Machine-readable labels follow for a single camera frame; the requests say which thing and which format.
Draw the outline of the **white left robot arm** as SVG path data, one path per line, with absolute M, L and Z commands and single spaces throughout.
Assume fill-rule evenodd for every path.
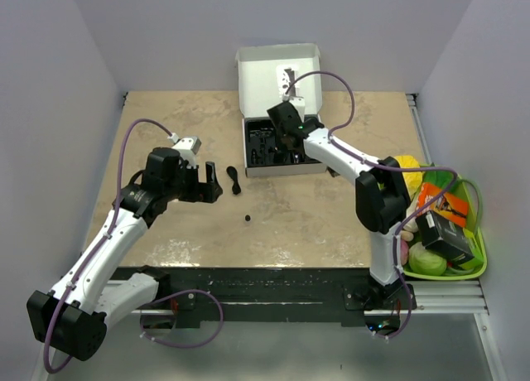
M 75 265 L 48 292 L 35 291 L 26 308 L 34 336 L 47 348 L 86 361 L 107 331 L 130 311 L 171 300 L 171 278 L 150 266 L 139 268 L 115 296 L 103 289 L 125 254 L 173 200 L 213 204 L 222 195 L 214 162 L 199 168 L 182 151 L 157 147 L 120 190 L 104 225 Z

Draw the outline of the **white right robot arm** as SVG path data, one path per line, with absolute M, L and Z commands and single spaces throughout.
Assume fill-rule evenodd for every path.
M 267 114 L 282 144 L 325 164 L 353 185 L 356 216 L 370 232 L 370 276 L 377 282 L 369 288 L 369 300 L 377 308 L 389 308 L 398 299 L 394 283 L 402 274 L 398 227 L 411 204 L 398 162 L 361 152 L 317 120 L 303 122 L 291 102 Z

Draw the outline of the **white clipper kit box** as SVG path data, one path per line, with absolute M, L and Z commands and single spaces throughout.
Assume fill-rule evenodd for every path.
M 295 151 L 277 138 L 267 110 L 283 95 L 300 97 L 303 120 L 320 120 L 320 76 L 294 80 L 320 68 L 313 43 L 241 47 L 236 53 L 239 108 L 243 115 L 243 162 L 247 177 L 291 176 L 325 172 L 326 166 Z

